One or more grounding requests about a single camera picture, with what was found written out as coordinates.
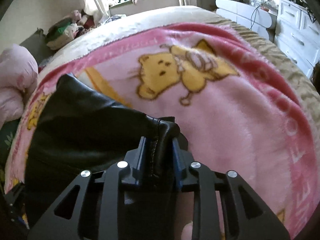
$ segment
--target cartoon bear print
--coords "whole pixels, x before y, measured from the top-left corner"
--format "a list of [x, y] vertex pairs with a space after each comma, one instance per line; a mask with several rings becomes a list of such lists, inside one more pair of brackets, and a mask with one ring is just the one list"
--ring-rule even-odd
[[180, 98], [183, 106], [189, 106], [194, 94], [200, 93], [207, 81], [218, 81], [238, 72], [213, 48], [201, 40], [193, 48], [162, 45], [169, 52], [142, 55], [137, 94], [144, 99], [156, 99], [168, 88], [182, 82], [188, 94]]

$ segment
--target metal rivet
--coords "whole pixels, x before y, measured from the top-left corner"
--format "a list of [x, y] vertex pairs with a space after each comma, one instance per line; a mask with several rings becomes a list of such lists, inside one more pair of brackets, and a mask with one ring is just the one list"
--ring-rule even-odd
[[126, 166], [128, 166], [128, 163], [126, 161], [120, 161], [117, 163], [117, 166], [119, 168], [125, 168]]
[[191, 167], [197, 169], [201, 167], [201, 164], [199, 162], [193, 162], [191, 163]]
[[228, 171], [228, 176], [231, 178], [235, 178], [236, 176], [238, 176], [238, 173], [236, 173], [235, 171]]
[[91, 172], [88, 171], [88, 170], [85, 170], [85, 171], [82, 171], [82, 172], [80, 173], [80, 175], [81, 175], [81, 177], [86, 178], [86, 177], [89, 177], [89, 176], [91, 175]]

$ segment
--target stitching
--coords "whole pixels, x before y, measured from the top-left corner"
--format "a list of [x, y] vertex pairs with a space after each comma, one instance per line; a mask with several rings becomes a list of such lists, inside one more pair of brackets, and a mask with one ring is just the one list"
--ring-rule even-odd
[[156, 153], [156, 147], [157, 147], [157, 144], [158, 144], [158, 141], [159, 141], [159, 123], [160, 123], [160, 120], [157, 120], [157, 134], [156, 134], [156, 142], [154, 143], [154, 146], [152, 148], [152, 158], [151, 158], [151, 176], [155, 176], [155, 174], [153, 173], [154, 172], [154, 158], [155, 158], [155, 153]]

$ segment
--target fleece blanket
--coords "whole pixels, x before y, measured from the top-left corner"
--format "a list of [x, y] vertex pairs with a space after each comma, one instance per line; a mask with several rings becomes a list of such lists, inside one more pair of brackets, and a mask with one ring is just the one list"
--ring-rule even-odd
[[[239, 172], [292, 238], [311, 217], [320, 199], [319, 142], [299, 98], [235, 31], [205, 24], [151, 29], [48, 73], [17, 131], [6, 192], [24, 180], [37, 119], [59, 77], [70, 72], [128, 107], [154, 117], [175, 116], [195, 160], [218, 172]], [[192, 202], [191, 195], [180, 198], [181, 230], [192, 220]]]

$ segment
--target white dresser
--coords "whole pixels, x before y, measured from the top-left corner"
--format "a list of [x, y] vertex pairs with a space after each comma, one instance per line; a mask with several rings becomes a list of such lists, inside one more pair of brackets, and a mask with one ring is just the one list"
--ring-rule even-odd
[[320, 59], [320, 25], [304, 7], [280, 0], [275, 44], [310, 78]]
[[258, 33], [263, 38], [274, 41], [277, 17], [258, 9], [255, 17], [255, 7], [232, 0], [216, 0], [217, 14], [241, 24]]

